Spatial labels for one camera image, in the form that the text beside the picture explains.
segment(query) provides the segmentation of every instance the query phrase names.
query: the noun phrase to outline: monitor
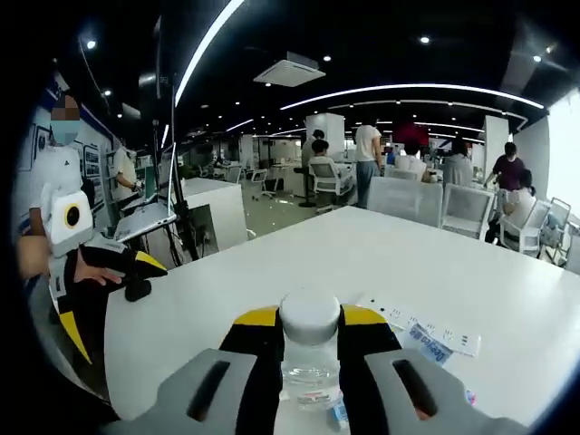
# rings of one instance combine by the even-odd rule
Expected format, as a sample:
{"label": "monitor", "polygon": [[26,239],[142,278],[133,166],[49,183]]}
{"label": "monitor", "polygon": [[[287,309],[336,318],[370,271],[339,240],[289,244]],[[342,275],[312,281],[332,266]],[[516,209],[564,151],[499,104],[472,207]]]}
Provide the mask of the monitor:
{"label": "monitor", "polygon": [[167,204],[167,213],[171,214],[171,183],[173,175],[173,160],[175,159],[175,145],[163,150],[159,159],[159,203]]}

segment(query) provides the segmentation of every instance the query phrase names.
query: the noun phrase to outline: white table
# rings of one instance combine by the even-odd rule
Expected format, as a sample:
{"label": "white table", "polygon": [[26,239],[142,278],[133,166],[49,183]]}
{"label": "white table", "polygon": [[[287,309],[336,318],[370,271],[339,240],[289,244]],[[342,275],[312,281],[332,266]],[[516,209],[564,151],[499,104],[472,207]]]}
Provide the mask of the white table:
{"label": "white table", "polygon": [[188,209],[209,206],[217,249],[247,242],[242,187],[216,179],[186,179],[182,187]]}
{"label": "white table", "polygon": [[[341,302],[383,292],[417,315],[477,330],[478,357],[455,353],[445,367],[477,394],[479,409],[524,424],[556,397],[580,354],[580,276],[358,208],[309,219],[151,281],[152,293],[137,303],[122,291],[109,297],[106,373],[112,406],[123,419],[147,410],[160,383],[189,359],[217,348],[237,316],[301,287],[332,289]],[[295,430],[298,423],[292,424]]]}

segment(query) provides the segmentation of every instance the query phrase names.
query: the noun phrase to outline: air conditioner unit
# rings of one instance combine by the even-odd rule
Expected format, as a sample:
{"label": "air conditioner unit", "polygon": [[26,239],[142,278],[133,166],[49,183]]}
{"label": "air conditioner unit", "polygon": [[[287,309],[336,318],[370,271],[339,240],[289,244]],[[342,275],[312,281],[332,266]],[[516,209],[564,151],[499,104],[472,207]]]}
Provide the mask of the air conditioner unit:
{"label": "air conditioner unit", "polygon": [[301,63],[284,59],[259,74],[254,82],[279,84],[294,88],[303,83],[324,77],[325,72]]}

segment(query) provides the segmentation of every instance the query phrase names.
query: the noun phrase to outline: face mask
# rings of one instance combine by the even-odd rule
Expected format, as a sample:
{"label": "face mask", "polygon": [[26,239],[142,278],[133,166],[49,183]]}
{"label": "face mask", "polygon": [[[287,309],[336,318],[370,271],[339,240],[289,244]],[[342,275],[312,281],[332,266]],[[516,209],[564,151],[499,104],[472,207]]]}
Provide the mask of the face mask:
{"label": "face mask", "polygon": [[54,140],[60,145],[68,145],[76,139],[81,121],[51,121]]}

